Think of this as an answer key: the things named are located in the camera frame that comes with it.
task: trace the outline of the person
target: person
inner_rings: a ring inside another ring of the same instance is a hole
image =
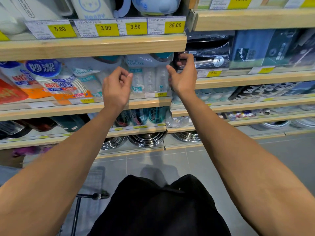
[[[220,119],[195,95],[193,56],[171,66],[179,95],[243,218],[263,236],[315,235],[315,199],[275,156]],[[0,235],[56,235],[107,133],[129,99],[132,74],[118,67],[104,79],[104,108],[79,131],[0,187]],[[159,187],[127,176],[95,222],[94,235],[231,235],[203,185],[187,175]]]

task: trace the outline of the white mug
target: white mug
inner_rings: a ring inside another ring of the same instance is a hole
[[[10,0],[0,0],[0,31],[16,35],[26,30],[24,18]]]
[[[124,0],[115,11],[115,0],[71,0],[79,19],[113,19],[123,17],[130,9],[131,0]]]
[[[69,0],[11,0],[26,21],[61,20],[72,15]]]

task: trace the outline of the person's left hand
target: person's left hand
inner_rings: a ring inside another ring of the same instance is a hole
[[[117,67],[103,82],[104,105],[121,113],[129,100],[132,74]]]

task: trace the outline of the red package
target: red package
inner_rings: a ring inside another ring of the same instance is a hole
[[[0,104],[27,99],[28,95],[15,86],[0,79]]]

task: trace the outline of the forearm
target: forearm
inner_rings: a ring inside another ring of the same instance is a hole
[[[117,115],[115,108],[105,107],[0,187],[1,235],[56,233]],[[26,230],[34,224],[33,230]]]
[[[313,234],[314,198],[298,178],[197,97],[182,101],[231,199],[253,227],[262,235]]]

